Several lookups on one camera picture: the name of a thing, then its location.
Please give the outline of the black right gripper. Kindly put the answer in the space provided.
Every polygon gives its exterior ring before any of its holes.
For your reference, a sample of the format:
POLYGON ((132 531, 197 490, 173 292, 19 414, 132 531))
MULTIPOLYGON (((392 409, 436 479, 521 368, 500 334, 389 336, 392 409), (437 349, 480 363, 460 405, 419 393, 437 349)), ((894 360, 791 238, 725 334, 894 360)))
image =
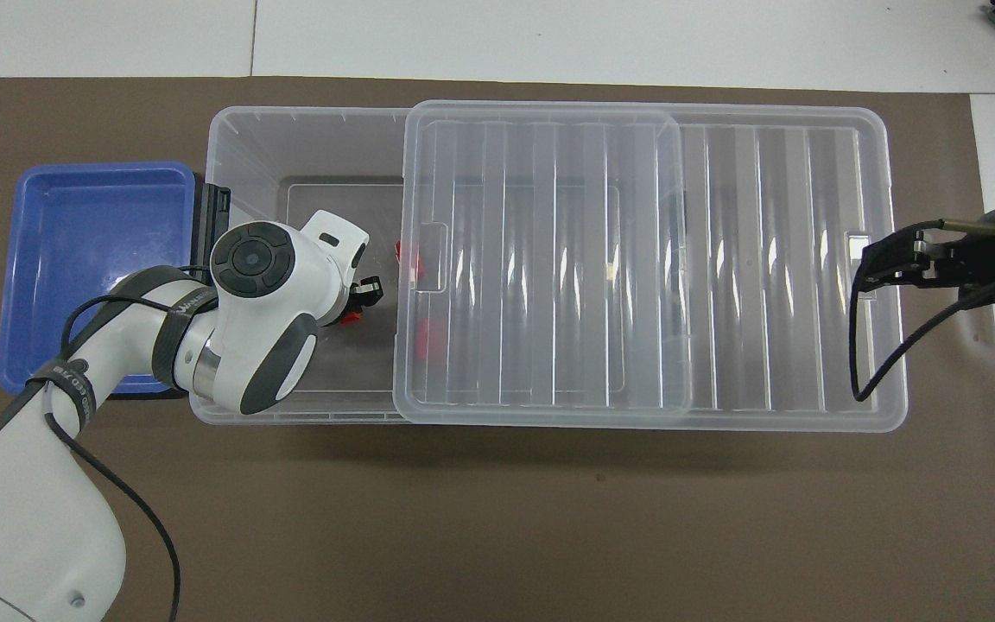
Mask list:
POLYGON ((902 228, 869 244, 853 277, 857 290, 917 286, 978 289, 995 282, 995 223, 932 223, 931 230, 962 233, 948 243, 932 243, 928 233, 902 228), (917 281, 914 263, 923 267, 917 281))

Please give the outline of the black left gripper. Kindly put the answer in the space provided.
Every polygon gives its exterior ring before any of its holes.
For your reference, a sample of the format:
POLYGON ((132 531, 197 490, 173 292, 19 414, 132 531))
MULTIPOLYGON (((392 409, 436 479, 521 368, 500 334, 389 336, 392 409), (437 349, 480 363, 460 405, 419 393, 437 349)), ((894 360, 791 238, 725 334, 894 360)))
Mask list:
POLYGON ((367 276, 349 287, 347 313, 362 315, 365 308, 375 307, 383 296, 382 279, 379 276, 367 276))

